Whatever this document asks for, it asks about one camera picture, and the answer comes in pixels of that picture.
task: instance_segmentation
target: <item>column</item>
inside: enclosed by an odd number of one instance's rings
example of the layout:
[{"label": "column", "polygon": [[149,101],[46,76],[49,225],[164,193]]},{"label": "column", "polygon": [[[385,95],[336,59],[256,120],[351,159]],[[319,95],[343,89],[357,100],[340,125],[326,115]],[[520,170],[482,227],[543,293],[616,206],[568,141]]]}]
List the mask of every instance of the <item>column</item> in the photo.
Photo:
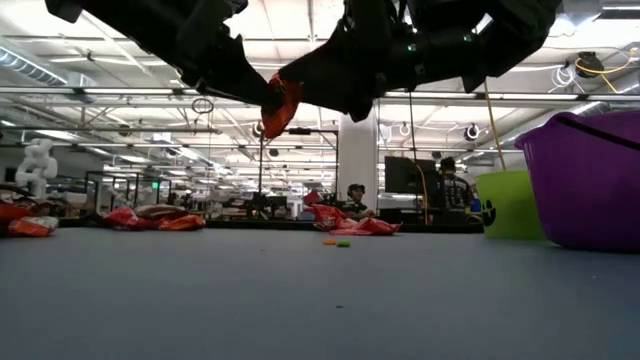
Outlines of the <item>column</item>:
[{"label": "column", "polygon": [[362,184],[362,202],[375,210],[378,203],[378,126],[372,110],[369,117],[354,123],[349,115],[340,118],[338,157],[338,199],[348,200],[351,184]]}]

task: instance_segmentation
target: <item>man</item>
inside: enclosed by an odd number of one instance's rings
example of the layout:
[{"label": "man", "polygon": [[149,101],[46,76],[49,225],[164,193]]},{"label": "man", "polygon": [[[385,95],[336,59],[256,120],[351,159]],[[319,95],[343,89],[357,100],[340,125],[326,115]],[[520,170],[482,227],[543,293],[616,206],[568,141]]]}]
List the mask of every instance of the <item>man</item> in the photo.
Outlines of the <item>man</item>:
[{"label": "man", "polygon": [[376,216],[374,210],[367,210],[367,206],[362,203],[362,196],[365,194],[364,185],[351,184],[347,189],[347,195],[351,198],[342,206],[342,211],[352,220],[360,221],[367,217]]},{"label": "man", "polygon": [[473,196],[469,183],[456,176],[456,161],[452,157],[440,161],[442,181],[438,184],[440,196],[443,197],[443,206],[450,212],[461,212],[471,206]]}]

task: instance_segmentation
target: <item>green bucket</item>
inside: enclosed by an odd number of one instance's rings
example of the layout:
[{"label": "green bucket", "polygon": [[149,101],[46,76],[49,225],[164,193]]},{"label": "green bucket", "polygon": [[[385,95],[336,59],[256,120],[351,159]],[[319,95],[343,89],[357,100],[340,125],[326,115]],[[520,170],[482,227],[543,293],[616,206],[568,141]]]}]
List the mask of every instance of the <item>green bucket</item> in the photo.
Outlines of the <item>green bucket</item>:
[{"label": "green bucket", "polygon": [[480,175],[484,236],[489,239],[545,239],[528,171]]}]

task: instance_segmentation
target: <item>purple bucket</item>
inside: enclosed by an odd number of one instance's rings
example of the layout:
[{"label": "purple bucket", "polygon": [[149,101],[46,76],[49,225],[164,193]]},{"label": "purple bucket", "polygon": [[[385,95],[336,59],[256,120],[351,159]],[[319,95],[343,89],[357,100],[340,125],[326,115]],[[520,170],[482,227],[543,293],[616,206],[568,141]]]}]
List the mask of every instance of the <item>purple bucket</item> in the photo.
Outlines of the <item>purple bucket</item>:
[{"label": "purple bucket", "polygon": [[540,222],[558,245],[640,251],[640,112],[561,113],[523,134]]}]

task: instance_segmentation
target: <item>white robot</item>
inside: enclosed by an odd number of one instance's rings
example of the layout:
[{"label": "white robot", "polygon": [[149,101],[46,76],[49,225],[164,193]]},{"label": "white robot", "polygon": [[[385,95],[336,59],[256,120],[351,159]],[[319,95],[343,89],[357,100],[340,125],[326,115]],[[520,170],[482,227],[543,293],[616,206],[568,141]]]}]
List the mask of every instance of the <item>white robot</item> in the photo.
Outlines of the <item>white robot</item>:
[{"label": "white robot", "polygon": [[36,199],[44,199],[47,191],[47,179],[58,175],[58,162],[49,157],[53,142],[49,139],[33,139],[24,149],[24,160],[16,171],[18,186],[33,184],[32,193]]}]

